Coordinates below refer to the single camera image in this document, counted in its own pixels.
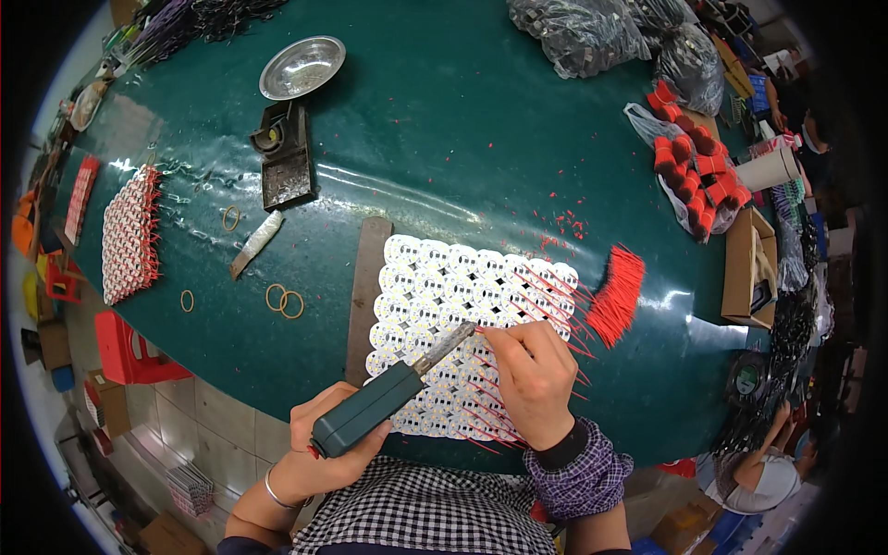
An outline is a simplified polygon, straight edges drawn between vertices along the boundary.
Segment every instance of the wooden ruler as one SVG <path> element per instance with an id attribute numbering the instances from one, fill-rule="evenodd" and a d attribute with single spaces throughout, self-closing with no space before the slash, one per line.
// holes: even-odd
<path id="1" fill-rule="evenodd" d="M 354 261 L 352 310 L 348 317 L 348 352 L 345 356 L 345 381 L 355 387 L 361 387 L 369 378 L 366 360 L 373 351 L 370 328 L 377 323 L 373 303 L 383 292 L 379 287 L 379 270 L 385 266 L 383 248 L 385 240 L 392 236 L 392 228 L 392 222 L 379 216 L 364 218 L 361 225 L 358 257 Z"/>

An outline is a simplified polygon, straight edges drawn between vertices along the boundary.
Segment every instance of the red plastic stool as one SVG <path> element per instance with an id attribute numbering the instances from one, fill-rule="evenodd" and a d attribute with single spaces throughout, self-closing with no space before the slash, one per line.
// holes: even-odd
<path id="1" fill-rule="evenodd" d="M 56 264 L 56 256 L 50 255 L 46 259 L 46 295 L 49 298 L 57 298 L 60 301 L 68 301 L 69 303 L 80 304 L 80 298 L 76 295 L 77 279 L 70 275 L 65 275 Z M 68 260 L 67 269 L 71 272 L 80 273 L 74 262 Z M 64 293 L 56 293 L 56 287 L 65 289 Z"/>
<path id="2" fill-rule="evenodd" d="M 693 478 L 697 475 L 697 457 L 678 459 L 671 463 L 657 464 L 657 468 L 682 478 Z"/>
<path id="3" fill-rule="evenodd" d="M 134 334 L 139 338 L 141 358 L 133 352 Z M 118 384 L 156 384 L 192 376 L 176 362 L 164 364 L 157 357 L 148 356 L 145 339 L 113 310 L 96 314 L 96 338 L 102 371 L 107 379 Z"/>

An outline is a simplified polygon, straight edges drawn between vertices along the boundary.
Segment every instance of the silver bracelet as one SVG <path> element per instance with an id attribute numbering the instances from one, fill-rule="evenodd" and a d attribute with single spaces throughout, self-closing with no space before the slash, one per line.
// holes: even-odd
<path id="1" fill-rule="evenodd" d="M 268 495 L 270 495 L 272 497 L 272 499 L 274 499 L 275 503 L 279 504 L 281 507 L 283 507 L 284 509 L 287 509 L 288 511 L 293 511 L 294 509 L 301 509 L 302 505 L 303 505 L 302 503 L 300 503 L 298 505 L 287 505 L 286 503 L 284 503 L 283 501 L 278 499 L 278 497 L 272 491 L 272 486 L 271 486 L 271 483 L 268 481 L 268 479 L 272 475 L 272 469 L 275 466 L 277 466 L 277 463 L 272 464 L 271 466 L 268 467 L 268 470 L 266 470 L 266 491 L 268 492 Z"/>

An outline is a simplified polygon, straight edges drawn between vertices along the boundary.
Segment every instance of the green soldering iron handle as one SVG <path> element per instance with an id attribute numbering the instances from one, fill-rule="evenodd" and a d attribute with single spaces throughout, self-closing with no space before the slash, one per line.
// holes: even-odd
<path id="1" fill-rule="evenodd" d="M 348 453 L 423 390 L 423 380 L 398 362 L 314 422 L 312 445 L 324 458 Z"/>

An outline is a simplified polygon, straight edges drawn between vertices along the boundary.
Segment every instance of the orange stool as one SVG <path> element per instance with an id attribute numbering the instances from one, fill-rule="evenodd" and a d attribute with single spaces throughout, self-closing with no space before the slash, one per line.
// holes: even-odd
<path id="1" fill-rule="evenodd" d="M 60 301 L 80 304 L 80 298 L 76 295 L 77 279 L 69 274 L 63 274 L 56 264 L 57 255 L 49 255 L 46 259 L 46 295 L 49 298 L 57 298 Z M 68 260 L 67 269 L 70 273 L 80 273 L 80 268 Z M 57 293 L 56 287 L 64 288 L 64 293 Z"/>
<path id="2" fill-rule="evenodd" d="M 140 358 L 133 352 L 133 335 L 139 338 Z M 145 339 L 113 310 L 96 314 L 96 338 L 102 371 L 118 384 L 156 384 L 192 376 L 176 362 L 161 363 L 157 357 L 148 356 Z"/>

